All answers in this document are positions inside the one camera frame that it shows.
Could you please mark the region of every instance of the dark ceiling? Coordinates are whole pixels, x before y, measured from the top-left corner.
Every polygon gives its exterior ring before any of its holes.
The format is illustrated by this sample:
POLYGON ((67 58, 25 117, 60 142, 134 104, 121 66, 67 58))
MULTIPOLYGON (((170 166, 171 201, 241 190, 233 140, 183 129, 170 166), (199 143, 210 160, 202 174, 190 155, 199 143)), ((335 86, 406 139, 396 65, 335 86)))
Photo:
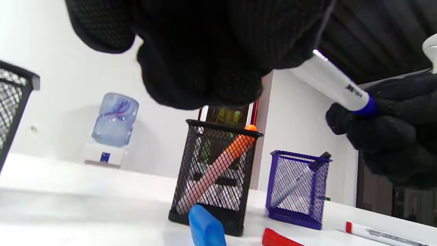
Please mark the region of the dark ceiling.
POLYGON ((363 84, 431 68, 422 52, 437 33, 437 0, 337 0, 318 50, 363 84))

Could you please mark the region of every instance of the blue mesh pen holder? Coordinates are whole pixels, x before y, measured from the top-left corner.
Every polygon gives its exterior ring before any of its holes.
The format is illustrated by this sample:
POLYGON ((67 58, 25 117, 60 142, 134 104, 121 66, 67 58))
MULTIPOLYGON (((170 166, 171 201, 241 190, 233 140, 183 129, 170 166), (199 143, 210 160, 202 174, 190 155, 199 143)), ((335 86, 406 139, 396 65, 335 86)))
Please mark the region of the blue mesh pen holder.
POLYGON ((331 160, 274 151, 266 211, 274 220, 322 229, 326 177, 331 160))

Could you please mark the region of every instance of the orange marker cap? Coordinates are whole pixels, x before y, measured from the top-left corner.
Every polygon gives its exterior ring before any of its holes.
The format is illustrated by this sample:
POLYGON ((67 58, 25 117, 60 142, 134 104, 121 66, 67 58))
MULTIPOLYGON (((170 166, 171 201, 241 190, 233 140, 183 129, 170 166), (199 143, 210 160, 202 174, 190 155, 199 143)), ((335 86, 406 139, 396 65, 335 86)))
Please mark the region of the orange marker cap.
MULTIPOLYGON (((246 130, 256 131, 257 127, 254 125, 247 125, 246 130)), ((226 152, 232 155, 234 159, 240 157, 246 152, 254 143, 255 138, 239 134, 237 138, 226 148, 226 152)))

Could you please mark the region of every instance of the red marker cap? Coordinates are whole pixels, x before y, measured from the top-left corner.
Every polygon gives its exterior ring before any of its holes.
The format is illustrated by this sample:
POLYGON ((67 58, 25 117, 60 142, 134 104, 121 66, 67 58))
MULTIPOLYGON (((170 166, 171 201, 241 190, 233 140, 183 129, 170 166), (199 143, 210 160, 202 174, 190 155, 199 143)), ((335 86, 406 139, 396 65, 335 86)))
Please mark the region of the red marker cap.
POLYGON ((346 222, 346 232, 352 234, 352 223, 346 222))
POLYGON ((264 246, 303 246, 302 244, 279 235, 274 230, 266 228, 263 235, 264 246))

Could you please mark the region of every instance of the mesh pen holder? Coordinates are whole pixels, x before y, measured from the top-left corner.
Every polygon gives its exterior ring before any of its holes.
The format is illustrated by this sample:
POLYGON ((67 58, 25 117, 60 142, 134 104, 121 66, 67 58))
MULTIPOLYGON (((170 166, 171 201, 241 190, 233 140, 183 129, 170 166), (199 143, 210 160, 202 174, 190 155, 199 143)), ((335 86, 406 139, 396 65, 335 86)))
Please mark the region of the mesh pen holder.
POLYGON ((225 234, 243 234, 256 131, 187 120, 179 177, 168 219, 188 225, 188 212, 200 204, 222 224, 225 234), (244 146, 240 152, 236 146, 244 146))
POLYGON ((326 177, 331 160, 274 151, 267 188, 268 217, 316 230, 322 229, 326 177))
POLYGON ((0 171, 34 89, 39 90, 38 75, 0 61, 0 171))

